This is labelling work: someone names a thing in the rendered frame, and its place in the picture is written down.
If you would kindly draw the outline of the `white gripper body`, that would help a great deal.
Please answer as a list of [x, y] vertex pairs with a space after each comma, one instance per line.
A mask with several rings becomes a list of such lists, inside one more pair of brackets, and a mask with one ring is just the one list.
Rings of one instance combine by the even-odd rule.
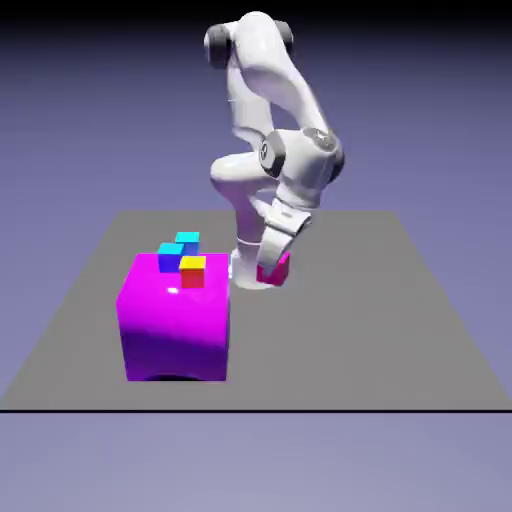
[[266, 225], [263, 231], [258, 251], [258, 264], [262, 267], [276, 267], [283, 254], [291, 247], [302, 228], [294, 232], [285, 232], [271, 225]]

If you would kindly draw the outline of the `small pink cube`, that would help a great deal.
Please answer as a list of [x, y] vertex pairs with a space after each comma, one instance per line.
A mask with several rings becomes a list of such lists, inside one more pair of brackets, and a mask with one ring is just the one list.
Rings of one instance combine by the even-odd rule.
[[266, 275], [264, 273], [264, 268], [261, 265], [257, 266], [256, 279], [258, 282], [263, 284], [272, 285], [275, 287], [280, 287], [286, 281], [289, 274], [290, 267], [290, 253], [285, 252], [280, 258], [278, 264], [274, 268], [274, 270]]

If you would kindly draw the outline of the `small blue cube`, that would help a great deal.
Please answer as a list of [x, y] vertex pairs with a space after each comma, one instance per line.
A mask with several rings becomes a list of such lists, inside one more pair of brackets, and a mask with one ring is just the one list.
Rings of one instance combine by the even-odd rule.
[[184, 245], [176, 242], [163, 242], [157, 251], [158, 267], [161, 273], [178, 273]]
[[200, 254], [200, 233], [191, 231], [177, 232], [175, 242], [183, 246], [184, 256], [197, 256]]

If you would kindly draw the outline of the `small yellow cube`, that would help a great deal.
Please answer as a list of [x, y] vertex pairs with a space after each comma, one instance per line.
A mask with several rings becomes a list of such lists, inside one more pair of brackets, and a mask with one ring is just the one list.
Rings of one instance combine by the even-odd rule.
[[179, 273], [181, 287], [203, 288], [205, 284], [206, 257], [202, 255], [185, 255], [181, 258]]

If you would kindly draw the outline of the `large magenta box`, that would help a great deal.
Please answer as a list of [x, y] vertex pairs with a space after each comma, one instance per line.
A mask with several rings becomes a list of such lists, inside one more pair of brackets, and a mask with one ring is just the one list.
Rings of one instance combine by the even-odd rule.
[[155, 253], [137, 255], [116, 300], [126, 377], [224, 381], [230, 334], [229, 256], [207, 253], [204, 286], [183, 288], [159, 271]]

